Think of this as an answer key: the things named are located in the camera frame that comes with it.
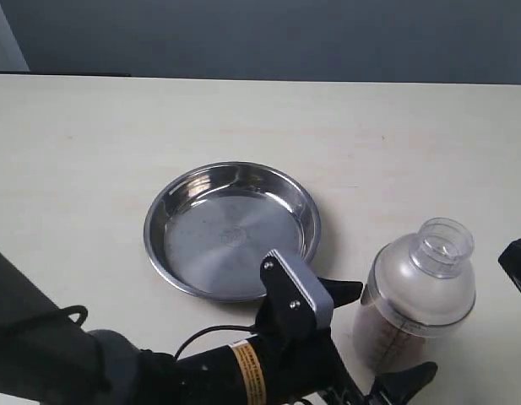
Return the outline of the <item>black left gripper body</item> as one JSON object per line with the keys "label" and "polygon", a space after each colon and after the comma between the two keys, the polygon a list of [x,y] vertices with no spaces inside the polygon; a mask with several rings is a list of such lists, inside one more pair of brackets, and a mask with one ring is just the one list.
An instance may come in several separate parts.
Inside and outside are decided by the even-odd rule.
{"label": "black left gripper body", "polygon": [[219,331],[246,332],[248,338],[176,360],[178,404],[305,403],[317,393],[327,404],[364,404],[346,369],[331,330],[290,340],[275,324],[274,311],[263,304],[251,326],[219,325],[193,334],[194,340]]}

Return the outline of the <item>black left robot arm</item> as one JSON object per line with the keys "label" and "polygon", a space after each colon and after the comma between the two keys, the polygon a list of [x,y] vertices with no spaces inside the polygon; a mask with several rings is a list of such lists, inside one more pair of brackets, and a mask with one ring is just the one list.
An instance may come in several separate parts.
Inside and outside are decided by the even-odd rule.
{"label": "black left robot arm", "polygon": [[56,306],[0,252],[0,393],[42,404],[406,404],[437,373],[425,362],[376,377],[363,393],[331,338],[334,309],[360,282],[317,277],[300,257],[270,251],[266,295],[247,338],[184,357],[86,332],[82,305]]}

